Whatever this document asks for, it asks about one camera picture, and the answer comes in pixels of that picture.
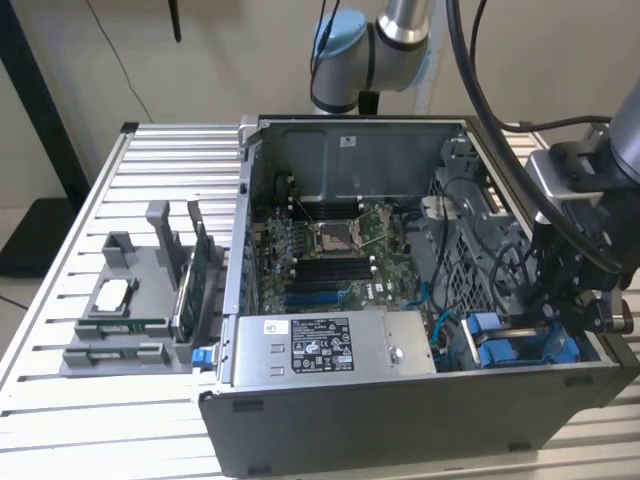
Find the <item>black cable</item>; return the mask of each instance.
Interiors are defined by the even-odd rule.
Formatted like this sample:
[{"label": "black cable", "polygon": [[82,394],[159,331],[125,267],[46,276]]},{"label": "black cable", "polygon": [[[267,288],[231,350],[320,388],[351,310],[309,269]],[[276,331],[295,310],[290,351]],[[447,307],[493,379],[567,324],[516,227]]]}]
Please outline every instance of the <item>black cable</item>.
[{"label": "black cable", "polygon": [[[487,0],[480,0],[480,4],[478,5],[478,9],[476,10],[476,16],[473,19],[473,28],[471,30],[471,42],[469,44],[469,63],[471,64],[471,69],[473,70],[474,75],[478,76],[478,72],[476,70],[476,44],[478,41],[478,31],[480,29],[480,20],[482,19],[482,14],[484,13],[484,9],[487,6]],[[568,127],[570,125],[580,125],[583,123],[609,123],[611,122],[611,117],[605,117],[602,115],[583,115],[580,117],[570,117],[564,118],[561,120],[554,120],[552,122],[546,123],[536,123],[529,125],[509,125],[504,123],[498,117],[494,115],[496,123],[500,126],[502,130],[506,130],[507,132],[514,133],[529,133],[529,132],[542,132],[544,130],[553,130],[555,128]]]},{"label": "black cable", "polygon": [[513,250],[516,253],[516,257],[518,257],[518,264],[522,273],[522,280],[524,282],[525,288],[527,289],[527,291],[530,290],[531,288],[529,273],[527,272],[524,255],[522,254],[522,250],[520,249],[520,246],[513,242],[509,242],[505,244],[505,246],[500,249],[500,252],[498,252],[496,261],[494,262],[493,267],[491,268],[491,273],[489,273],[489,292],[491,294],[491,301],[493,302],[494,309],[496,308],[498,303],[498,297],[496,295],[496,288],[495,288],[496,275],[498,274],[498,270],[500,270],[501,268],[504,268],[507,274],[512,274],[512,272],[509,270],[509,266],[505,265],[504,263],[504,256],[509,252],[509,250]]},{"label": "black cable", "polygon": [[487,137],[490,143],[493,144],[498,156],[501,157],[507,170],[505,173],[511,177],[512,184],[523,192],[525,198],[531,201],[533,206],[547,218],[558,233],[571,243],[578,252],[584,254],[602,270],[609,273],[618,273],[620,271],[620,264],[610,255],[600,251],[549,202],[542,191],[533,183],[533,180],[531,180],[529,174],[525,172],[511,150],[511,147],[509,147],[499,126],[496,124],[491,107],[487,103],[487,99],[471,69],[469,54],[464,40],[464,32],[462,31],[460,4],[458,0],[447,0],[447,21],[460,76],[467,89],[471,103],[487,132]]},{"label": "black cable", "polygon": [[471,29],[471,42],[469,43],[469,61],[471,62],[471,68],[477,75],[476,70],[476,43],[478,41],[478,30],[480,30],[480,21],[482,20],[482,14],[487,6],[487,0],[480,0],[478,9],[476,10],[476,16],[473,19],[473,28]]},{"label": "black cable", "polygon": [[442,189],[440,190],[440,192],[436,196],[436,204],[438,203],[438,197],[441,198],[443,224],[442,224],[442,236],[441,236],[441,239],[440,239],[440,250],[438,251],[438,257],[436,259],[436,267],[433,270],[433,275],[431,276],[431,282],[429,283],[429,298],[431,300],[431,304],[436,309],[436,312],[438,312],[439,315],[444,313],[444,311],[446,309],[446,305],[444,307],[441,307],[440,305],[438,305],[438,303],[436,302],[436,299],[435,299],[435,297],[433,295],[433,292],[435,290],[436,280],[438,279],[438,275],[440,274],[440,270],[442,269],[442,265],[444,263],[444,254],[445,254],[445,249],[447,247],[447,241],[448,241],[448,238],[449,238],[449,213],[447,212],[447,207],[445,205],[444,197],[448,196],[447,192],[446,192],[447,187],[452,182],[458,181],[458,180],[459,181],[464,181],[464,182],[469,182],[469,183],[472,183],[473,185],[479,187],[479,185],[473,179],[471,179],[469,177],[453,177],[453,178],[450,178],[447,181],[447,183],[444,184],[444,186],[442,187]]},{"label": "black cable", "polygon": [[100,23],[100,19],[98,18],[98,15],[96,14],[96,11],[93,9],[93,5],[91,5],[90,0],[85,0],[85,2],[87,4],[87,6],[89,7],[89,10],[91,10],[91,14],[93,15],[93,18],[95,19],[96,23],[98,24],[98,28],[102,32],[102,35],[104,35],[104,38],[107,40],[107,43],[111,47],[111,51],[116,56],[116,60],[118,60],[118,63],[120,64],[120,68],[122,69],[122,73],[124,74],[124,78],[127,80],[127,84],[129,85],[129,90],[131,90],[131,93],[133,93],[133,96],[136,97],[136,100],[138,100],[138,103],[140,104],[140,106],[144,110],[144,113],[147,115],[147,118],[149,119],[149,122],[153,123],[153,118],[151,117],[151,114],[149,113],[149,110],[147,109],[147,107],[145,106],[144,102],[140,98],[140,95],[138,95],[138,92],[136,92],[136,89],[133,88],[133,85],[131,83],[131,79],[129,78],[129,74],[127,73],[127,69],[124,67],[124,64],[122,63],[122,59],[120,58],[120,55],[118,55],[118,51],[116,50],[116,47],[111,42],[111,39],[109,38],[109,35],[107,35],[107,32],[102,27],[102,23]]},{"label": "black cable", "polygon": [[[327,26],[324,27],[324,31],[320,36],[320,40],[318,41],[318,52],[312,52],[315,55],[315,62],[313,65],[313,69],[311,71],[311,81],[309,82],[309,98],[311,98],[311,102],[313,103],[313,82],[316,79],[316,74],[318,73],[318,68],[320,67],[320,63],[322,63],[322,52],[327,47],[327,42],[329,41],[329,36],[331,35],[331,29],[333,28],[333,21],[336,18],[336,13],[338,12],[338,7],[340,6],[340,0],[336,0],[335,5],[333,6],[333,10],[331,11],[331,17],[327,22]],[[322,24],[322,16],[324,14],[324,3],[322,5],[322,12],[320,15],[320,19],[318,20],[318,29],[320,29],[320,25]]]},{"label": "black cable", "polygon": [[10,303],[14,307],[21,308],[22,310],[29,310],[29,307],[27,307],[26,305],[23,305],[20,302],[16,302],[15,300],[11,300],[10,298],[5,297],[4,295],[0,295],[0,300]]},{"label": "black cable", "polygon": [[320,25],[322,24],[322,17],[324,17],[324,9],[327,6],[327,0],[322,0],[322,8],[320,9],[320,20],[318,20],[318,26],[316,27],[316,34],[313,36],[313,47],[311,48],[311,58],[309,59],[309,73],[313,75],[313,59],[316,55],[316,45],[318,44],[318,35],[320,35]]},{"label": "black cable", "polygon": [[480,245],[480,248],[482,248],[482,250],[484,250],[487,256],[495,262],[496,261],[495,250],[498,249],[499,245],[498,247],[491,249],[489,248],[489,245],[487,245],[486,242],[482,239],[482,236],[478,233],[478,223],[480,220],[482,220],[482,217],[478,217],[476,221],[471,224],[471,233],[473,235],[473,238],[475,238],[476,242],[478,243],[478,245]]}]

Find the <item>power supply label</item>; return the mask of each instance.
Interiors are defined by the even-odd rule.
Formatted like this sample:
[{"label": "power supply label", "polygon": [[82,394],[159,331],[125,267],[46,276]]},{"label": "power supply label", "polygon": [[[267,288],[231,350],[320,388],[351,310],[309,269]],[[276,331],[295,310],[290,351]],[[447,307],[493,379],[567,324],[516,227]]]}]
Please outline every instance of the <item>power supply label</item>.
[{"label": "power supply label", "polygon": [[291,368],[295,373],[353,370],[353,346],[347,318],[291,321]]}]

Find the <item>motherboard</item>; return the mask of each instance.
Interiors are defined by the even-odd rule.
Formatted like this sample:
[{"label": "motherboard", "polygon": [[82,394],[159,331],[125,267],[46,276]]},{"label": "motherboard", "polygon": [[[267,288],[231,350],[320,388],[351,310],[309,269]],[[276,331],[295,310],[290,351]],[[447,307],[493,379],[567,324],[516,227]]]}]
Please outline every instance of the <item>motherboard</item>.
[{"label": "motherboard", "polygon": [[252,226],[260,314],[398,311],[424,303],[403,217],[393,204],[289,201]]}]

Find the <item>metal slats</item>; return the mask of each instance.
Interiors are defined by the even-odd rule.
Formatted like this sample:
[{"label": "metal slats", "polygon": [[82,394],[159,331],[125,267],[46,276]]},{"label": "metal slats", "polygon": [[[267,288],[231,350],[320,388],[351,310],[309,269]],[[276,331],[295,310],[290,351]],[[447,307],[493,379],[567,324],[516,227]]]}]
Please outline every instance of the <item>metal slats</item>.
[{"label": "metal slats", "polygon": [[[507,138],[522,161],[543,146],[526,134]],[[171,200],[172,228],[181,232],[183,244],[193,245],[185,199],[201,194],[208,230],[216,243],[229,246],[236,147],[236,128],[225,126],[142,125],[122,139],[122,151],[106,167],[105,187],[94,193],[95,205],[78,225],[42,308],[34,304],[34,313],[27,314],[31,331],[0,391],[0,478],[35,478],[43,471],[67,479],[85,479],[89,471],[92,478],[109,479],[224,478],[189,401],[198,390],[190,375],[64,379],[57,371],[61,346],[73,337],[75,319],[102,268],[108,231],[129,229],[135,245],[157,245],[144,219],[147,201]],[[640,318],[640,278],[626,298]],[[640,353],[640,336],[628,340]],[[577,414],[539,452],[296,478],[633,478],[640,471],[638,432],[640,381],[610,406]]]}]

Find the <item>blue latch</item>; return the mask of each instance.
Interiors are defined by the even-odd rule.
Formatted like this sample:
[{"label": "blue latch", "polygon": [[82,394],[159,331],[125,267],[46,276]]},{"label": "blue latch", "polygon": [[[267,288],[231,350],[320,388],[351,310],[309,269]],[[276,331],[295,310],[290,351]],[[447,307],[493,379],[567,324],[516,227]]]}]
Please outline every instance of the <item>blue latch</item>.
[{"label": "blue latch", "polygon": [[193,368],[211,368],[213,366],[213,350],[211,348],[196,348],[191,354]]}]

